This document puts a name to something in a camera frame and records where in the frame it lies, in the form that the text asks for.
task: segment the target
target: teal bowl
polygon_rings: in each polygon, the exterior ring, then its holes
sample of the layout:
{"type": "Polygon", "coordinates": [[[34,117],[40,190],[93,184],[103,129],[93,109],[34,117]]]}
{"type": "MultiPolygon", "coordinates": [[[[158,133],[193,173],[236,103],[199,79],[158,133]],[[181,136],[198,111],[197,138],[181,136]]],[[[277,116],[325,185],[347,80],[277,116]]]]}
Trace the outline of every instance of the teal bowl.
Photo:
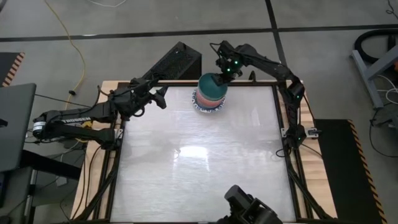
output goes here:
{"type": "Polygon", "coordinates": [[[198,91],[207,100],[217,101],[225,96],[228,85],[217,86],[211,78],[213,73],[206,73],[199,78],[198,91]]]}

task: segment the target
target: yellow cable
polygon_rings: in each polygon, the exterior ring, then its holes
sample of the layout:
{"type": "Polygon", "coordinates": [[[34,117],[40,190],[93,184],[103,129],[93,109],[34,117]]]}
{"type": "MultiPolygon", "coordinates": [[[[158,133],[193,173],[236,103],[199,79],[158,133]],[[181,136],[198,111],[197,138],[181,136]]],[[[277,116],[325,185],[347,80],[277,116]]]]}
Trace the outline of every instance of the yellow cable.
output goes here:
{"type": "MultiPolygon", "coordinates": [[[[63,22],[61,21],[60,17],[58,16],[58,14],[54,11],[54,9],[52,9],[52,7],[50,6],[50,4],[47,2],[47,0],[44,0],[45,4],[49,7],[49,9],[52,11],[52,13],[55,15],[55,17],[58,19],[58,21],[61,23],[63,29],[65,30],[65,32],[67,33],[68,39],[70,44],[72,45],[73,48],[76,49],[76,51],[79,53],[81,61],[83,62],[83,73],[81,74],[80,80],[79,82],[76,84],[76,86],[73,88],[73,91],[76,91],[76,89],[80,86],[81,82],[83,81],[85,75],[86,75],[86,62],[85,59],[83,58],[83,55],[81,54],[80,50],[78,47],[75,46],[75,44],[73,44],[72,39],[70,38],[69,32],[67,27],[65,27],[65,25],[63,24],[63,22]]],[[[67,99],[67,103],[65,105],[65,110],[68,109],[68,105],[69,105],[69,101],[70,98],[72,97],[72,94],[69,94],[68,99],[67,99]]]]}

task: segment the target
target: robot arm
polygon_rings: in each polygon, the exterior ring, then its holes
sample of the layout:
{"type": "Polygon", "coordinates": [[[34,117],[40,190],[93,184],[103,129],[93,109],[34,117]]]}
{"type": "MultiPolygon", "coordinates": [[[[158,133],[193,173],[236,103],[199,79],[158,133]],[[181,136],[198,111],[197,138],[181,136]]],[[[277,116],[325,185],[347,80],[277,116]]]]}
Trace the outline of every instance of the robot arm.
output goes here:
{"type": "Polygon", "coordinates": [[[131,116],[140,117],[145,113],[145,105],[156,102],[157,106],[164,109],[166,102],[164,96],[167,87],[163,87],[152,94],[149,90],[157,84],[158,80],[145,81],[134,78],[130,85],[118,88],[108,94],[108,100],[98,103],[87,109],[65,111],[48,111],[34,119],[33,135],[39,142],[54,138],[80,138],[94,140],[103,149],[113,149],[115,133],[112,128],[101,130],[85,129],[69,124],[82,121],[98,121],[100,123],[115,123],[118,114],[123,121],[129,121],[131,116]]]}
{"type": "Polygon", "coordinates": [[[304,96],[304,85],[289,68],[279,62],[274,62],[257,53],[254,47],[249,44],[239,45],[234,48],[229,42],[222,41],[216,53],[219,59],[216,61],[222,73],[214,74],[213,80],[217,85],[229,83],[236,76],[241,76],[241,68],[252,65],[263,72],[268,73],[278,81],[278,89],[283,97],[289,123],[286,132],[286,141],[289,147],[297,149],[307,137],[304,127],[298,123],[298,109],[301,99],[304,96]]]}

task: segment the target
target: concrete floor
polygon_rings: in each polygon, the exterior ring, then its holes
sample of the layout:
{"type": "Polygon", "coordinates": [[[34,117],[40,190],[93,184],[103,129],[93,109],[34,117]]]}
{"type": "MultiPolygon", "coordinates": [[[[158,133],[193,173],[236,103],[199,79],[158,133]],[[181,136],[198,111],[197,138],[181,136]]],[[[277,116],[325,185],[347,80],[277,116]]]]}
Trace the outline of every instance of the concrete floor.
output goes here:
{"type": "MultiPolygon", "coordinates": [[[[99,1],[103,4],[119,2],[99,1]]],[[[49,0],[49,3],[73,35],[271,28],[263,0],[127,0],[118,8],[101,7],[86,0],[49,0]]],[[[393,0],[392,4],[398,10],[398,2],[393,0]]],[[[394,16],[385,13],[387,1],[380,0],[273,0],[272,6],[278,27],[398,22],[394,16]]],[[[372,104],[354,62],[349,58],[355,39],[363,32],[366,30],[282,32],[280,39],[287,64],[305,83],[315,117],[354,121],[387,220],[398,223],[397,159],[383,157],[370,146],[368,131],[372,104]]],[[[65,34],[42,0],[8,1],[0,12],[0,37],[57,35],[65,34]]],[[[86,60],[87,74],[73,101],[92,104],[96,86],[104,80],[141,77],[178,41],[203,54],[204,73],[218,71],[214,63],[216,55],[208,43],[221,40],[228,40],[233,45],[252,44],[261,54],[278,60],[272,33],[77,40],[75,43],[86,60]]],[[[384,39],[374,39],[365,44],[365,49],[377,57],[382,55],[385,45],[384,39]]],[[[81,61],[68,41],[1,42],[0,51],[26,53],[12,84],[34,82],[37,93],[43,95],[65,99],[67,91],[75,86],[81,75],[81,61]]],[[[242,79],[247,79],[249,72],[250,69],[245,69],[242,79]]],[[[271,79],[263,73],[259,73],[259,78],[271,79]]],[[[32,117],[63,107],[63,103],[36,98],[32,117]]],[[[393,131],[375,128],[373,138],[379,150],[398,154],[393,131]]],[[[29,145],[26,149],[43,155],[64,150],[57,143],[29,145]]],[[[37,209],[35,223],[65,221],[58,208],[54,204],[37,209]]]]}

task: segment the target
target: wooden table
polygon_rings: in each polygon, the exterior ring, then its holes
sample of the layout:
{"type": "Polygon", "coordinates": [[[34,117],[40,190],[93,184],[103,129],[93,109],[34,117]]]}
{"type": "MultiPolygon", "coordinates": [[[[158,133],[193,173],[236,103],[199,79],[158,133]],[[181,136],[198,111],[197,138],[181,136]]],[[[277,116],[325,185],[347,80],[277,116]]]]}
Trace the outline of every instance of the wooden table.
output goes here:
{"type": "MultiPolygon", "coordinates": [[[[102,84],[102,91],[105,93],[109,93],[110,90],[117,89],[118,84],[120,82],[128,82],[128,81],[104,81],[102,84]]],[[[184,80],[171,80],[171,81],[161,81],[161,82],[192,82],[192,81],[184,81],[184,80]]],[[[104,102],[107,100],[107,97],[104,95],[101,95],[98,102],[104,102]]],[[[282,119],[284,120],[284,125],[285,127],[287,126],[287,118],[286,118],[286,112],[284,108],[284,104],[282,101],[282,97],[279,95],[279,101],[280,101],[280,109],[282,112],[282,119]]],[[[302,100],[301,102],[301,121],[304,127],[306,128],[311,128],[314,127],[313,124],[313,118],[310,114],[309,107],[305,100],[302,100]]],[[[109,124],[101,124],[94,122],[93,123],[93,128],[108,128],[109,124]]],[[[313,140],[307,138],[304,142],[305,145],[311,147],[312,149],[316,150],[317,152],[320,152],[320,146],[318,143],[318,140],[313,140]]],[[[80,175],[80,180],[78,184],[78,188],[76,191],[75,195],[75,202],[73,203],[73,209],[72,209],[72,215],[76,212],[76,209],[78,208],[78,205],[80,203],[81,196],[83,194],[83,200],[82,203],[76,213],[76,216],[79,216],[79,214],[84,210],[85,208],[85,203],[86,203],[86,194],[88,193],[88,202],[91,201],[95,193],[97,193],[98,190],[98,185],[100,182],[100,176],[101,176],[101,170],[103,167],[103,162],[104,162],[104,155],[105,151],[104,150],[99,150],[95,158],[93,158],[93,154],[98,148],[98,143],[94,141],[90,141],[87,146],[86,150],[86,157],[85,157],[85,163],[86,163],[86,169],[82,169],[82,173],[80,175]],[[89,171],[89,165],[91,160],[92,162],[92,167],[91,167],[91,174],[90,174],[90,179],[88,179],[88,171],[89,171]],[[85,172],[85,191],[83,191],[83,172],[85,172]],[[90,181],[90,188],[89,191],[87,192],[87,184],[88,181],[90,181]]],[[[335,210],[335,205],[333,203],[333,199],[331,196],[331,191],[329,187],[329,182],[328,182],[328,177],[326,176],[326,171],[325,171],[325,166],[323,165],[323,160],[320,158],[320,156],[311,150],[307,149],[304,146],[300,147],[300,154],[301,154],[301,160],[302,160],[302,166],[307,182],[307,188],[310,191],[310,193],[313,195],[315,200],[319,203],[319,205],[327,212],[327,214],[337,217],[336,216],[336,210],[335,210]]],[[[110,168],[112,167],[112,164],[114,162],[114,155],[115,152],[111,153],[110,160],[109,160],[109,169],[108,172],[110,171],[110,168]]],[[[295,159],[293,154],[291,155],[291,160],[293,162],[293,165],[296,165],[295,159]]],[[[99,210],[99,218],[105,218],[105,213],[106,213],[106,206],[108,202],[108,195],[109,195],[109,188],[108,190],[104,193],[102,201],[101,201],[101,208],[99,210]]],[[[297,189],[297,196],[298,196],[298,204],[300,208],[300,213],[301,217],[305,218],[306,216],[306,209],[304,205],[304,199],[302,197],[302,194],[299,189],[297,189]]]]}

